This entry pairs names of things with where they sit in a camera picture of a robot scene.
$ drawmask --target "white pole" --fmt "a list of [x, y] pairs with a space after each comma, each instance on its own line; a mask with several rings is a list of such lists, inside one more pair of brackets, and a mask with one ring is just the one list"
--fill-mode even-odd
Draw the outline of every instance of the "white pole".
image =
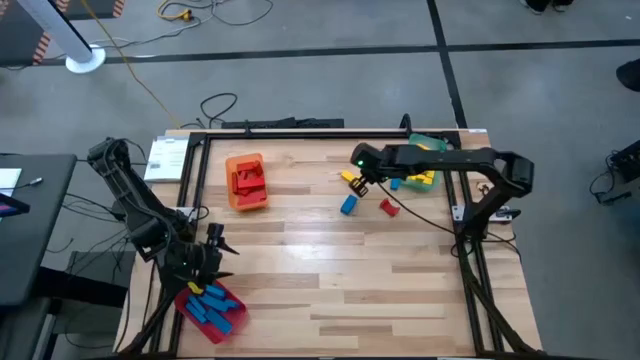
[[26, 12], [56, 40], [67, 54], [67, 68], [75, 73], [87, 73], [104, 63], [105, 51], [89, 47], [71, 23], [48, 0], [17, 0]]

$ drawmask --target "wooden table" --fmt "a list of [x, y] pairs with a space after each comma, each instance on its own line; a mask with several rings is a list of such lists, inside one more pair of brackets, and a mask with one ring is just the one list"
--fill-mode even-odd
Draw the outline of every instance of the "wooden table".
[[[486, 132], [461, 130], [460, 136], [465, 149], [490, 145]], [[202, 202], [211, 213], [200, 222], [198, 240], [204, 239], [207, 223], [225, 224], [227, 241], [240, 255], [225, 254], [222, 269], [236, 275], [223, 283], [248, 305], [251, 320], [230, 343], [217, 346], [186, 320], [179, 356], [474, 355], [458, 261], [449, 253], [453, 236], [404, 210], [390, 218], [378, 208], [385, 195], [376, 186], [358, 201], [352, 216], [340, 213], [350, 194], [340, 172], [356, 173], [348, 160], [360, 141], [380, 148], [406, 143], [397, 139], [213, 142]], [[224, 161], [255, 152], [265, 159], [270, 206], [238, 213], [227, 200]], [[198, 152], [188, 204], [199, 158]], [[477, 201], [481, 195], [476, 185], [486, 179], [476, 173], [468, 176]], [[454, 181], [461, 197], [456, 175]], [[174, 206], [178, 188], [159, 184], [153, 190], [166, 206]], [[427, 194], [401, 187], [396, 195], [412, 210], [451, 227], [444, 184]], [[512, 235], [510, 226], [492, 225], [490, 230], [505, 238]], [[484, 248], [498, 308], [526, 342], [540, 348], [517, 255], [503, 244], [487, 243]], [[123, 344], [141, 327], [150, 269], [150, 263], [136, 259]], [[159, 288], [156, 276], [149, 313]], [[485, 347], [490, 348], [485, 312], [478, 306]], [[168, 347], [173, 308], [168, 314], [161, 350]]]

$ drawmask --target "yellow cable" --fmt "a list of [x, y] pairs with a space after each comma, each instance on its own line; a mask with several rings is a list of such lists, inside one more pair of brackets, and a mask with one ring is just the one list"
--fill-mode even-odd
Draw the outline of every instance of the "yellow cable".
[[184, 16], [189, 13], [189, 10], [185, 9], [184, 11], [182, 11], [180, 14], [177, 14], [177, 15], [163, 15], [162, 13], [160, 13], [160, 10], [168, 2], [169, 2], [169, 0], [164, 0], [162, 2], [162, 4], [160, 4], [158, 6], [158, 8], [156, 9], [156, 15], [158, 15], [159, 18], [162, 18], [162, 19], [165, 19], [165, 20], [175, 20], [175, 19], [179, 19], [179, 18], [184, 18]]
[[120, 53], [120, 57], [122, 57], [122, 61], [124, 61], [124, 63], [127, 65], [127, 68], [129, 69], [131, 76], [133, 76], [133, 79], [137, 81], [138, 84], [140, 84], [140, 86], [142, 86], [145, 90], [147, 90], [149, 95], [151, 95], [151, 97], [153, 97], [153, 99], [158, 103], [158, 105], [160, 105], [160, 107], [169, 115], [169, 120], [173, 122], [173, 124], [176, 126], [176, 129], [179, 129], [180, 126], [182, 125], [180, 121], [178, 121], [176, 117], [173, 116], [171, 111], [169, 111], [169, 109], [167, 109], [167, 107], [164, 106], [162, 101], [158, 99], [158, 97], [153, 93], [153, 91], [151, 91], [140, 79], [138, 79], [138, 77], [136, 76], [136, 73], [133, 72], [133, 68], [131, 67], [131, 64], [129, 64], [127, 57], [124, 56], [124, 53], [122, 52], [122, 50], [120, 50], [120, 47], [118, 46], [118, 44], [116, 44], [115, 40], [113, 40], [113, 37], [111, 37], [111, 34], [109, 34], [109, 32], [107, 31], [107, 28], [105, 28], [104, 25], [102, 25], [102, 22], [100, 21], [100, 19], [98, 19], [98, 17], [96, 16], [96, 13], [93, 12], [93, 9], [91, 9], [89, 4], [87, 4], [87, 0], [80, 0], [80, 1], [82, 1], [82, 5], [87, 10], [87, 12], [89, 12], [89, 15], [91, 15], [91, 17], [98, 23], [98, 25], [100, 25], [100, 28], [102, 28], [102, 31], [104, 31], [104, 33], [107, 35], [109, 40], [111, 40], [116, 50], [118, 50], [118, 53]]

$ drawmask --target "white paper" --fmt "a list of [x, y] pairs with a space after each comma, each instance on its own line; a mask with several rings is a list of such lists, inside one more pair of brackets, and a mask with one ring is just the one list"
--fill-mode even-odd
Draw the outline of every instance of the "white paper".
[[11, 196], [13, 188], [18, 184], [21, 172], [22, 169], [0, 169], [0, 193]]
[[158, 136], [151, 145], [145, 181], [180, 181], [189, 137]]

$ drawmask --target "orange container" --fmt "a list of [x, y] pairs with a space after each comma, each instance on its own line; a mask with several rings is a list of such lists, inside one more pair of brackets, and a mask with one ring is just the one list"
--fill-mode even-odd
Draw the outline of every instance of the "orange container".
[[268, 198], [268, 194], [267, 194], [267, 187], [266, 187], [266, 180], [265, 180], [265, 187], [264, 187], [264, 192], [265, 192], [265, 199], [262, 201], [258, 201], [258, 202], [254, 202], [254, 203], [250, 203], [250, 204], [243, 204], [243, 205], [238, 205], [239, 200], [241, 199], [241, 195], [238, 194], [234, 194], [233, 193], [233, 174], [237, 171], [237, 167], [239, 164], [244, 164], [244, 163], [249, 163], [249, 162], [254, 162], [254, 161], [259, 161], [260, 162], [260, 166], [262, 166], [262, 174], [260, 176], [264, 177], [265, 174], [265, 168], [264, 168], [264, 161], [262, 160], [262, 155], [261, 154], [249, 154], [249, 155], [242, 155], [242, 156], [234, 156], [234, 157], [230, 157], [225, 161], [225, 168], [227, 169], [227, 193], [229, 194], [229, 205], [237, 210], [237, 211], [247, 211], [247, 210], [254, 210], [254, 209], [260, 209], [260, 208], [264, 208], [267, 207], [269, 205], [269, 198]]

